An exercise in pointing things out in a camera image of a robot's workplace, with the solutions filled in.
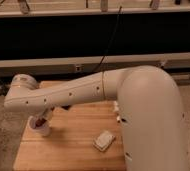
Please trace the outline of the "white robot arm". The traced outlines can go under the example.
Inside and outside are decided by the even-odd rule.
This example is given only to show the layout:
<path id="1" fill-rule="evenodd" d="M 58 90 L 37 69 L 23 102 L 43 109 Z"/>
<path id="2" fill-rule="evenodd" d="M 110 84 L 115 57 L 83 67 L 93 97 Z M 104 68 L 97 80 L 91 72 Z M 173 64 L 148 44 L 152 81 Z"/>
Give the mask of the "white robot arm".
<path id="1" fill-rule="evenodd" d="M 4 106 L 45 111 L 104 100 L 119 105 L 127 171 L 190 171 L 181 94 L 172 76 L 158 67 L 102 71 L 47 88 L 18 74 Z"/>

